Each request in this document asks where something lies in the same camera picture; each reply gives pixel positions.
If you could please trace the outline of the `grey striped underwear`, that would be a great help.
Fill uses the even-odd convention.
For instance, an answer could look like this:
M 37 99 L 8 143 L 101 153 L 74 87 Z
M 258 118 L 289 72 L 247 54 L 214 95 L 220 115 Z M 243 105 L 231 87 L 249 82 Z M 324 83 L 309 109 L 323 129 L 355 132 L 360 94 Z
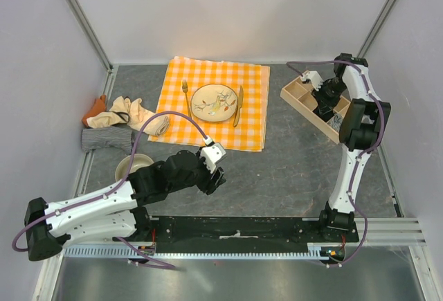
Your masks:
M 327 121 L 327 124 L 337 133 L 340 131 L 343 122 L 343 117 L 339 113 L 335 113 L 334 116 Z

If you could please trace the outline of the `black cream garment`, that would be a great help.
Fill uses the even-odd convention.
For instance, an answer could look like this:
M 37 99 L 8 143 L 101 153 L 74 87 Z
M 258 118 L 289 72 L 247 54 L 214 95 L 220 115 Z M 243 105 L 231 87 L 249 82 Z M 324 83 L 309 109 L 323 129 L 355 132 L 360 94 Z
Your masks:
M 314 109 L 314 113 L 324 122 L 327 122 L 334 117 L 333 108 L 322 102 L 318 103 L 318 106 Z

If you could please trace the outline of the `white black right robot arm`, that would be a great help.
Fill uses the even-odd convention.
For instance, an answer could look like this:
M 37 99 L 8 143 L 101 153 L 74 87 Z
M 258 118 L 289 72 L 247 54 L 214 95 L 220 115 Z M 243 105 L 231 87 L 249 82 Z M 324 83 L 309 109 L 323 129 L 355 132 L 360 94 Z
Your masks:
M 351 100 L 338 131 L 343 155 L 337 182 L 317 223 L 318 236 L 325 241 L 355 228 L 355 199 L 361 176 L 371 153 L 381 143 L 391 111 L 390 103 L 381 101 L 374 92 L 366 59 L 341 53 L 332 63 L 333 78 L 312 82 L 311 95 L 317 102 L 314 113 L 326 121 L 334 116 L 344 91 Z

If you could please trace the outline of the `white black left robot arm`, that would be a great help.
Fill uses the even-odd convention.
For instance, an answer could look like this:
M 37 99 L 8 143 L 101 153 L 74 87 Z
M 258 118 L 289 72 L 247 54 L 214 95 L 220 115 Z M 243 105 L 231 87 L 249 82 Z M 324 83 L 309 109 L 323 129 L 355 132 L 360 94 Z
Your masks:
M 185 188 L 197 187 L 212 194 L 226 181 L 219 166 L 225 156 L 219 144 L 195 153 L 181 150 L 84 196 L 52 203 L 41 197 L 29 201 L 24 219 L 29 260 L 48 259 L 85 241 L 146 240 L 152 225 L 145 206 Z

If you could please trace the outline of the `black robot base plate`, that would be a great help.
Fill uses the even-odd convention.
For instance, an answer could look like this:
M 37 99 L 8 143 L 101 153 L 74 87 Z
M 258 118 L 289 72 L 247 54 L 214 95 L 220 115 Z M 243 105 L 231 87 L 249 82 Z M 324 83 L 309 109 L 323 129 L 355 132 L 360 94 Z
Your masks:
M 328 228 L 297 217 L 157 216 L 135 232 L 133 241 L 153 241 L 158 253 L 301 253 L 308 243 L 358 242 L 356 226 Z

